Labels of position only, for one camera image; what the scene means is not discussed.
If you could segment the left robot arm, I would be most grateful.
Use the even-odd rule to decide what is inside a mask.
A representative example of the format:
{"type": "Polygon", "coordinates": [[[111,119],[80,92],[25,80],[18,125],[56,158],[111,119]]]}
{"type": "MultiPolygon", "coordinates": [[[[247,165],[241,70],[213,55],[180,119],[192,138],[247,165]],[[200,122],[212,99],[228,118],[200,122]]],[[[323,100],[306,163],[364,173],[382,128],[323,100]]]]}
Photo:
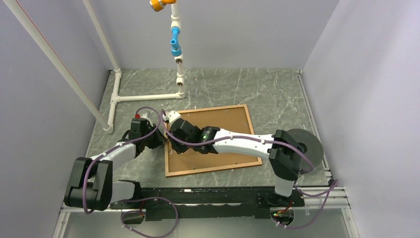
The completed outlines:
{"type": "Polygon", "coordinates": [[[67,184],[64,204],[85,212],[103,211],[123,201],[129,208],[142,202],[141,185],[133,180],[113,181],[116,169],[138,157],[145,148],[155,149],[167,142],[158,126],[146,118],[133,118],[117,144],[109,151],[75,160],[67,184]]]}

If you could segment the blue pipe elbow fitting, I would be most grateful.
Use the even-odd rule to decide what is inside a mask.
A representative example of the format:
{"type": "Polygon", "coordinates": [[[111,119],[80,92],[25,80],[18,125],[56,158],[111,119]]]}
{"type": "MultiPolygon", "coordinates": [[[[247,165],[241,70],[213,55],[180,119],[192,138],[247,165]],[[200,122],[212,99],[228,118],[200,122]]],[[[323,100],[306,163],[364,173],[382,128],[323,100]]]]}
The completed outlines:
{"type": "Polygon", "coordinates": [[[179,43],[180,29],[179,29],[179,27],[173,27],[171,29],[171,32],[172,32],[172,37],[171,37],[171,40],[170,40],[171,54],[174,57],[178,57],[182,54],[182,48],[181,48],[180,43],[179,43]]]}

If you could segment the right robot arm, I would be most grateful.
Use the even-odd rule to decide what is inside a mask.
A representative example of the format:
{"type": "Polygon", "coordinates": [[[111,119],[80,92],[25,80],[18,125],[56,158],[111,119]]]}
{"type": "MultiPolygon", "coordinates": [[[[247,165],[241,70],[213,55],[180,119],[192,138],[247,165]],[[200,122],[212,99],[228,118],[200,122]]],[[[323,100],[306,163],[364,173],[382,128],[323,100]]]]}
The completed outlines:
{"type": "Polygon", "coordinates": [[[252,135],[214,126],[198,128],[184,119],[170,122],[164,130],[178,154],[192,149],[200,154],[234,153],[268,160],[276,175],[273,200],[279,206],[291,201],[294,184],[302,172],[300,162],[308,160],[305,148],[284,130],[252,135]]]}

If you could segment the wooden picture frame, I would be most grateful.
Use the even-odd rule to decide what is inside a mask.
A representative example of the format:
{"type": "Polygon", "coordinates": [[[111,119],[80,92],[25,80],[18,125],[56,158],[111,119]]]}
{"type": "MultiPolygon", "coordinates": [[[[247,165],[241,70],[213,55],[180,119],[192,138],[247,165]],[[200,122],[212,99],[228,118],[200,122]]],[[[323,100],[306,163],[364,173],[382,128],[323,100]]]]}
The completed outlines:
{"type": "MultiPolygon", "coordinates": [[[[199,128],[216,126],[232,132],[254,134],[247,105],[222,106],[179,111],[181,117],[199,128]]],[[[184,176],[221,170],[260,166],[256,156],[233,153],[200,154],[192,149],[177,154],[171,144],[165,145],[165,176],[184,176]]]]}

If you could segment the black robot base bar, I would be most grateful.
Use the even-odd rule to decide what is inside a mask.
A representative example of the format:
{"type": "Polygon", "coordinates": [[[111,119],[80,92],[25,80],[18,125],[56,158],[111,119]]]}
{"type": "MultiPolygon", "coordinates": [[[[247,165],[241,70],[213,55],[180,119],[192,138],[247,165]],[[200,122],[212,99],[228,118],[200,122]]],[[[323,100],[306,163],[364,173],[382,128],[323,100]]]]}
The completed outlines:
{"type": "Polygon", "coordinates": [[[304,207],[303,196],[293,190],[283,197],[273,186],[196,187],[196,188],[143,188],[145,202],[117,201],[110,205],[114,210],[142,209],[146,221],[192,218],[253,217],[269,219],[280,210],[304,207]]]}

